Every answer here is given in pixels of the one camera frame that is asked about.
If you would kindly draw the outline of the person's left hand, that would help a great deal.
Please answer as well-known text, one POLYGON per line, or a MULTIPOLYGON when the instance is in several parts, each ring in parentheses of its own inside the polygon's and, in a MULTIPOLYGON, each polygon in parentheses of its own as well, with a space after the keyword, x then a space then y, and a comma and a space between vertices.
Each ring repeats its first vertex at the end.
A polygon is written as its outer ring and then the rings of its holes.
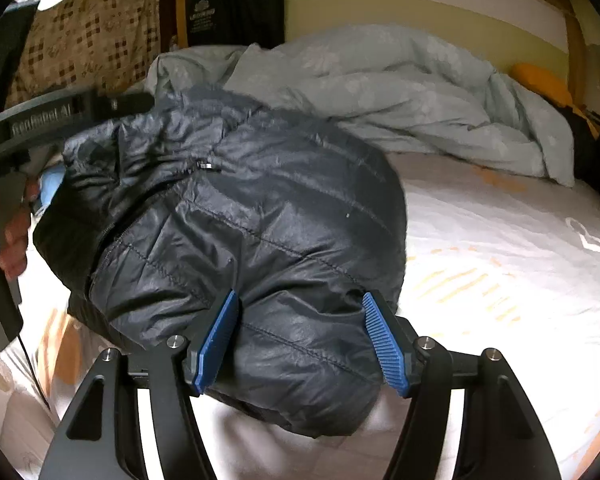
POLYGON ((27 267, 28 229, 31 225, 30 203, 40 194, 38 180, 27 180, 19 208, 5 226, 5 246, 0 252, 0 268, 9 281, 18 278, 27 267))

